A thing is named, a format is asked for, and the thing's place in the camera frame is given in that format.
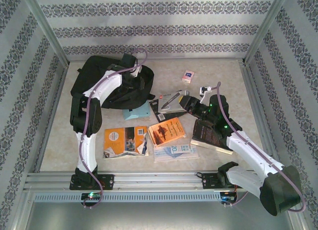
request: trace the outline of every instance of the striped wall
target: striped wall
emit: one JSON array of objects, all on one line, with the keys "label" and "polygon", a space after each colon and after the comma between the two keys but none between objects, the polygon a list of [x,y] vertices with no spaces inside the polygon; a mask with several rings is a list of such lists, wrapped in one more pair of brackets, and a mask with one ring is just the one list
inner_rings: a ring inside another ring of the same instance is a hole
[{"label": "striped wall", "polygon": [[280,160],[297,167],[318,229],[318,0],[286,0],[249,68]]},{"label": "striped wall", "polygon": [[37,0],[68,59],[243,58],[273,0]]},{"label": "striped wall", "polygon": [[64,67],[25,0],[0,0],[0,230],[9,228]]}]

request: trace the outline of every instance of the black backpack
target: black backpack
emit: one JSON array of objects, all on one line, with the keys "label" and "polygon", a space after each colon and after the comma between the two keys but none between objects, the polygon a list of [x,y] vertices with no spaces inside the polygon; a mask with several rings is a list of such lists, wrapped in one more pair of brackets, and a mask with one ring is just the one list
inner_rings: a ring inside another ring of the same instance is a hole
[{"label": "black backpack", "polygon": [[[124,54],[121,60],[102,56],[91,56],[79,69],[71,95],[84,93],[93,87],[105,74],[107,70],[122,70],[131,68],[137,59]],[[142,106],[148,99],[154,99],[150,94],[154,81],[154,72],[147,66],[142,65],[141,72],[132,78],[130,72],[122,73],[122,85],[116,88],[104,101],[101,107],[112,109],[135,109]]]}]

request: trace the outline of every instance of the book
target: book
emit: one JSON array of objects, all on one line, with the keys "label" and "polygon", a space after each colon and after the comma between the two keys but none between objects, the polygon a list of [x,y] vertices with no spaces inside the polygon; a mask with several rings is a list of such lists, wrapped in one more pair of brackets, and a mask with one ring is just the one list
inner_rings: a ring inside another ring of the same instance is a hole
[{"label": "book", "polygon": [[198,158],[199,154],[195,146],[186,144],[168,147],[156,147],[154,148],[154,156],[155,162],[158,162],[176,159]]},{"label": "book", "polygon": [[179,90],[177,92],[160,95],[158,100],[159,113],[184,112],[184,109],[179,103],[182,96],[189,95],[187,90]]},{"label": "book", "polygon": [[187,113],[186,111],[184,111],[184,112],[172,112],[172,113],[159,113],[158,112],[158,100],[159,99],[153,100],[153,101],[149,102],[149,104],[150,104],[150,107],[153,110],[153,112],[154,112],[154,114],[159,122],[170,120],[170,119],[175,118],[175,117],[181,117],[182,115]]},{"label": "book", "polygon": [[147,155],[146,133],[146,126],[105,129],[104,158]]},{"label": "book", "polygon": [[154,147],[159,147],[168,142],[185,137],[183,127],[177,117],[150,126],[148,133],[153,141]]},{"label": "book", "polygon": [[233,150],[221,143],[215,136],[214,130],[205,125],[204,121],[198,119],[195,120],[193,136],[190,143],[200,147],[215,149],[226,154],[233,154]]}]

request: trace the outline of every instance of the small pink box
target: small pink box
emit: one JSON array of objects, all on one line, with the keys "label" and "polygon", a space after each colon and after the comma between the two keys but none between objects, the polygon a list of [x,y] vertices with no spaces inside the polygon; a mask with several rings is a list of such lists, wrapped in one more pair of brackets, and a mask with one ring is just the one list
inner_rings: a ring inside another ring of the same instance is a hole
[{"label": "small pink box", "polygon": [[191,79],[194,76],[194,72],[186,70],[183,77],[182,77],[182,81],[187,82],[187,83],[191,83]]}]

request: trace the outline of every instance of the floral border pattern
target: floral border pattern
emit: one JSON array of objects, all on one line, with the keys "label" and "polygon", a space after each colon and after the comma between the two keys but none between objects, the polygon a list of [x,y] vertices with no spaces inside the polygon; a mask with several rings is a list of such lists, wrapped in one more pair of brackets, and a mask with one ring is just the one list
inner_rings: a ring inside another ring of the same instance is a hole
[{"label": "floral border pattern", "polygon": [[0,1],[0,34],[2,34],[6,25],[10,21],[16,8],[22,0],[1,0]]},{"label": "floral border pattern", "polygon": [[270,1],[171,1],[42,5],[47,18],[110,15],[265,14]]},{"label": "floral border pattern", "polygon": [[5,225],[8,221],[8,216],[11,213],[11,208],[16,198],[17,191],[21,183],[21,177],[25,170],[25,166],[27,164],[30,151],[32,150],[34,137],[36,135],[37,128],[41,121],[41,116],[43,114],[46,99],[49,95],[50,88],[51,88],[59,62],[60,62],[59,58],[55,54],[50,63],[49,70],[47,72],[43,86],[41,88],[41,92],[39,94],[37,104],[35,106],[29,127],[27,129],[27,133],[25,134],[25,138],[23,140],[23,145],[21,146],[21,150],[16,160],[16,164],[14,165],[14,171],[11,174],[12,176],[9,181],[10,184],[7,186],[7,191],[4,195],[4,201],[1,203],[0,229],[5,229]]},{"label": "floral border pattern", "polygon": [[54,28],[58,38],[162,36],[162,35],[255,35],[258,25],[137,25]]},{"label": "floral border pattern", "polygon": [[26,47],[29,44],[29,41],[37,27],[38,22],[32,13],[29,14],[27,20],[23,24],[23,28],[20,30],[19,35],[17,36],[14,44],[12,45],[9,54],[1,66],[0,71],[0,102],[5,95],[6,90],[8,89],[13,74],[20,63],[22,56],[26,50]]},{"label": "floral border pattern", "polygon": [[60,77],[60,79],[58,81],[58,85],[56,87],[56,91],[55,91],[54,99],[52,101],[52,105],[51,105],[51,109],[50,109],[49,116],[48,116],[48,119],[47,119],[47,123],[46,123],[45,129],[44,129],[44,132],[43,132],[43,137],[42,137],[39,149],[38,149],[37,156],[36,156],[35,161],[34,161],[33,172],[35,172],[35,170],[36,170],[36,167],[37,167],[37,164],[38,164],[38,161],[39,161],[39,158],[40,158],[42,147],[45,144],[44,141],[45,141],[46,133],[47,133],[47,131],[49,129],[50,120],[51,120],[51,116],[53,114],[53,108],[54,108],[55,102],[56,102],[57,98],[59,97],[58,92],[59,92],[59,89],[60,89],[60,86],[61,86],[61,83],[62,83],[64,72],[67,72],[67,70],[66,69],[63,70],[63,73],[61,74],[61,77]]},{"label": "floral border pattern", "polygon": [[292,23],[284,8],[281,8],[278,12],[276,21],[283,31],[289,47],[292,49],[295,59],[297,60],[299,67],[302,69],[311,90],[314,92],[316,101],[318,101],[317,64],[315,64],[312,56],[306,49],[306,46],[297,32],[295,25]]},{"label": "floral border pattern", "polygon": [[275,65],[280,80],[284,86],[287,96],[289,97],[290,104],[295,113],[300,129],[303,136],[306,139],[306,143],[309,146],[311,155],[315,159],[315,164],[318,165],[318,134],[315,133],[313,123],[307,114],[307,110],[304,107],[301,97],[298,94],[297,88],[294,84],[292,76],[290,75],[287,66],[283,60],[283,57],[276,45],[276,42],[271,32],[268,32],[264,37],[264,43],[271,55],[272,61]]},{"label": "floral border pattern", "polygon": [[270,126],[270,124],[269,124],[269,120],[268,120],[268,117],[267,117],[267,113],[265,112],[265,106],[264,106],[263,101],[262,101],[262,99],[261,99],[261,95],[260,95],[260,92],[259,92],[259,90],[258,90],[258,86],[257,86],[256,81],[255,81],[255,77],[254,77],[254,73],[253,73],[252,67],[251,67],[250,64],[248,64],[248,67],[249,67],[250,73],[251,73],[251,75],[252,75],[252,78],[253,78],[253,81],[254,81],[254,84],[255,84],[255,87],[256,87],[256,91],[257,91],[257,95],[258,95],[258,97],[259,97],[260,104],[262,105],[262,108],[263,108],[263,113],[264,113],[264,115],[265,115],[265,119],[266,119],[267,127],[268,127],[268,129],[269,129],[270,136],[271,136],[271,138],[272,138],[272,140],[273,140],[273,144],[274,144],[276,153],[277,153],[277,155],[278,155],[278,158],[280,159],[280,155],[279,155],[279,152],[278,152],[278,149],[277,149],[277,145],[276,145],[276,142],[275,142],[275,139],[274,139],[273,131],[272,131],[272,128],[271,128],[271,126]]},{"label": "floral border pattern", "polygon": [[67,55],[87,54],[123,54],[137,48],[144,48],[148,53],[211,53],[211,52],[246,52],[249,44],[156,44],[156,45],[96,45],[63,47]]},{"label": "floral border pattern", "polygon": [[304,14],[318,32],[318,0],[296,0],[303,9]]},{"label": "floral border pattern", "polygon": [[25,110],[26,104],[35,85],[37,75],[40,72],[43,60],[46,56],[49,46],[50,43],[44,36],[35,53],[34,59],[26,74],[25,80],[23,81],[16,102],[13,105],[12,112],[10,113],[9,118],[6,122],[7,125],[3,129],[3,134],[1,135],[0,139],[0,171],[2,170],[2,166],[5,163],[5,157],[8,155],[8,151],[11,148],[13,137],[15,136],[20,124],[20,119],[22,118],[22,114]]},{"label": "floral border pattern", "polygon": [[258,71],[261,75],[264,86],[266,88],[266,92],[269,101],[272,105],[272,109],[275,113],[276,121],[279,126],[279,130],[281,131],[281,135],[285,143],[287,153],[289,154],[289,158],[291,160],[291,164],[294,165],[299,172],[300,179],[302,182],[303,194],[307,203],[307,209],[310,212],[311,218],[313,219],[314,226],[318,228],[317,198],[316,196],[314,196],[315,192],[311,187],[310,181],[308,180],[308,174],[306,173],[305,165],[303,163],[303,160],[299,157],[300,154],[297,149],[297,146],[295,145],[295,141],[293,140],[293,135],[290,131],[289,125],[286,121],[285,113],[281,107],[274,85],[268,73],[266,64],[259,50],[256,51],[254,59],[256,61]]}]

